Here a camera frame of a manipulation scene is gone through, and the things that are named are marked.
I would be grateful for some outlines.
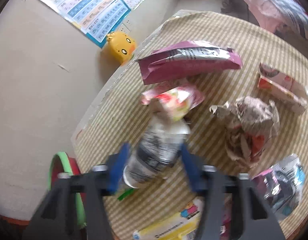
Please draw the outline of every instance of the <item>floor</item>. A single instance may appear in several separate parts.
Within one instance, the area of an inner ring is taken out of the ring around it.
[[[164,17],[164,21],[181,9],[195,11],[213,11],[221,13],[221,9],[223,7],[222,3],[224,1],[227,0],[179,0],[175,7],[167,11]],[[227,14],[234,17],[242,18],[237,12],[231,12]]]

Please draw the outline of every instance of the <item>striped tablecloth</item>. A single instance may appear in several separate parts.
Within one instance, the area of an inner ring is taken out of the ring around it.
[[[184,40],[206,40],[217,46],[230,46],[237,49],[243,60],[244,66],[240,71],[189,78],[205,94],[206,99],[188,114],[191,135],[187,143],[191,153],[202,156],[206,164],[215,165],[225,174],[246,172],[227,157],[224,128],[209,113],[209,106],[224,104],[227,100],[234,101],[243,95],[259,97],[268,102],[270,96],[256,87],[259,62],[270,64],[308,86],[308,60],[272,33],[246,21],[214,12],[168,20],[158,36],[141,53],[141,57]],[[136,146],[151,116],[148,108],[139,103],[139,95],[152,86],[143,85],[136,62],[131,63],[117,79],[75,138],[75,153],[82,172],[89,171],[95,164],[104,163],[108,155],[118,152],[124,141]],[[303,201],[280,223],[286,238],[292,239],[308,216],[308,109],[302,116],[297,116],[278,100],[275,102],[280,114],[280,134],[264,152],[259,165],[249,173],[251,176],[256,175],[291,153],[300,157],[306,173]],[[166,180],[157,179],[121,202],[116,197],[107,197],[105,206],[115,234],[121,240],[128,240],[132,239],[134,230],[174,214],[193,197],[179,161]]]

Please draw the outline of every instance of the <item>plastic bag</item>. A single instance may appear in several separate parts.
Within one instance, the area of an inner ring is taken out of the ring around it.
[[[274,164],[252,181],[278,220],[287,218],[302,200],[305,174],[296,154]]]
[[[123,179],[126,185],[131,188],[144,187],[150,179],[172,167],[189,133],[190,128],[183,119],[166,124],[153,115],[124,168]]]
[[[181,41],[155,50],[137,62],[144,85],[225,69],[241,69],[243,65],[234,49],[223,49],[208,41]]]
[[[182,79],[177,82],[162,82],[143,92],[141,103],[149,105],[153,113],[171,123],[182,119],[189,110],[203,102],[204,98],[195,85]]]

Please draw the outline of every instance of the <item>yellow package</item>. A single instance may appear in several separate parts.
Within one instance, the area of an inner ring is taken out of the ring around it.
[[[198,227],[204,203],[195,198],[182,212],[166,220],[133,233],[134,240],[186,240],[192,239]]]

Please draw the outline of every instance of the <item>snack wrapper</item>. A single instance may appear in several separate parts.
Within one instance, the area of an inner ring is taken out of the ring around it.
[[[190,128],[183,119],[167,124],[153,115],[124,168],[125,184],[131,188],[144,187],[151,179],[172,167],[189,133]]]
[[[243,65],[232,48],[222,49],[207,41],[182,41],[155,50],[137,62],[144,85],[225,69],[241,69]]]
[[[305,174],[296,154],[274,164],[252,181],[279,221],[287,218],[302,200]]]
[[[173,87],[173,84],[177,83],[181,85]],[[195,85],[183,79],[177,82],[165,81],[145,91],[142,93],[141,102],[143,105],[149,105],[151,111],[166,122],[176,122],[199,105],[204,98]]]
[[[211,106],[210,111],[226,126],[228,156],[244,167],[257,165],[279,132],[279,113],[272,100],[267,105],[259,98],[247,96],[235,103]]]
[[[265,89],[296,114],[302,114],[308,103],[308,88],[277,69],[260,63],[258,88]]]
[[[147,228],[133,233],[134,240],[193,240],[204,208],[204,202],[196,197],[179,213]],[[231,198],[225,199],[223,225],[220,240],[229,239],[231,222]]]

